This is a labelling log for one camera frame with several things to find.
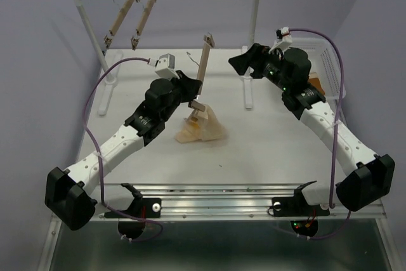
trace hanging wooden tool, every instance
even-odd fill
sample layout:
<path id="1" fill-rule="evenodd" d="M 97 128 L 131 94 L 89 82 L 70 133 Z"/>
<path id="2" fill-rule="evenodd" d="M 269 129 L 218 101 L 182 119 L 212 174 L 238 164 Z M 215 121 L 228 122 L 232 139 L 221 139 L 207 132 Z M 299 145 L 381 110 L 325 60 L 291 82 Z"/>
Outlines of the hanging wooden tool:
<path id="1" fill-rule="evenodd" d="M 135 30 L 136 34 L 131 38 L 131 48 L 135 50 L 137 45 L 140 41 L 140 36 L 142 35 L 142 31 L 144 30 L 145 24 L 147 23 L 148 17 L 151 14 L 151 10 L 154 7 L 154 4 L 157 0 L 148 0 L 147 6 L 144 8 L 144 12 L 142 13 L 141 20 L 138 23 L 138 26 Z"/>

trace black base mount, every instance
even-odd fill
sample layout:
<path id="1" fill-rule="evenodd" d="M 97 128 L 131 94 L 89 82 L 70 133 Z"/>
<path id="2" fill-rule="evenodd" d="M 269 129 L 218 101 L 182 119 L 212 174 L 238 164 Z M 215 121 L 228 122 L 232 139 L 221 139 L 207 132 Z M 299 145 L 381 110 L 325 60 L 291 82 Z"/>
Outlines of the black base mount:
<path id="1" fill-rule="evenodd" d="M 272 198 L 272 207 L 269 209 L 273 211 L 274 217 L 309 217 L 316 212 L 317 216 L 329 216 L 330 211 L 324 210 L 320 205 L 310 206 L 307 204 L 302 190 L 308 185 L 316 181 L 308 182 L 298 187 L 290 197 L 274 197 Z"/>

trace white cable clip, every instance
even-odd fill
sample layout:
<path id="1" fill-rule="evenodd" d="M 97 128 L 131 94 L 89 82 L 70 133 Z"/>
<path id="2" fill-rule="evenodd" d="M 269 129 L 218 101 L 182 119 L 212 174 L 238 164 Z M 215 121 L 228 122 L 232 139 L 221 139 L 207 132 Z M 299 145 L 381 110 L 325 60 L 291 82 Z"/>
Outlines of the white cable clip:
<path id="1" fill-rule="evenodd" d="M 106 159 L 102 156 L 102 153 L 101 153 L 101 152 L 94 151 L 93 154 L 94 154 L 96 157 L 100 157 L 103 161 L 106 161 Z"/>
<path id="2" fill-rule="evenodd" d="M 154 59 L 154 58 L 149 58 L 149 61 L 148 61 L 148 65 L 149 65 L 149 66 L 156 67 L 157 64 L 158 64 L 158 60 L 156 60 L 156 59 Z"/>
<path id="3" fill-rule="evenodd" d="M 337 122 L 333 122 L 333 123 L 328 127 L 328 129 L 334 128 L 335 125 L 340 125 L 341 123 L 342 123 L 342 122 L 341 122 L 340 120 L 337 120 Z"/>

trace tan object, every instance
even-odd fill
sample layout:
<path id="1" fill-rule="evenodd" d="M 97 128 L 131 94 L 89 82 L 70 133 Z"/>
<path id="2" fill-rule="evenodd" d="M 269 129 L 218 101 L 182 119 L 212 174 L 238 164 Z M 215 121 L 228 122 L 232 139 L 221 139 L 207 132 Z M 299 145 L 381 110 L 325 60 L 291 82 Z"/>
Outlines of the tan object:
<path id="1" fill-rule="evenodd" d="M 204 106 L 205 111 L 194 110 L 187 118 L 182 130 L 175 136 L 178 142 L 209 141 L 225 137 L 225 128 L 217 120 L 212 108 Z"/>
<path id="2" fill-rule="evenodd" d="M 314 87 L 316 87 L 319 90 L 319 92 L 325 95 L 325 92 L 322 88 L 322 84 L 320 83 L 320 80 L 318 79 L 318 75 L 316 72 L 312 72 L 309 75 L 309 83 L 312 84 Z"/>

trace glass panel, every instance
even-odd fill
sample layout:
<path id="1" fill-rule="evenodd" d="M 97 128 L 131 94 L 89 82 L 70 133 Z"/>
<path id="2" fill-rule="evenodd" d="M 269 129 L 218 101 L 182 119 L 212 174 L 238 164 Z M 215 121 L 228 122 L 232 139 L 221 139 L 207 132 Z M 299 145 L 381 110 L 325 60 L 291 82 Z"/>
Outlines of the glass panel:
<path id="1" fill-rule="evenodd" d="M 317 235 L 342 220 L 320 221 Z M 52 271 L 80 270 L 390 270 L 375 220 L 351 220 L 335 237 L 306 241 L 272 229 L 288 221 L 165 223 L 152 241 L 128 243 L 117 222 L 62 226 Z"/>

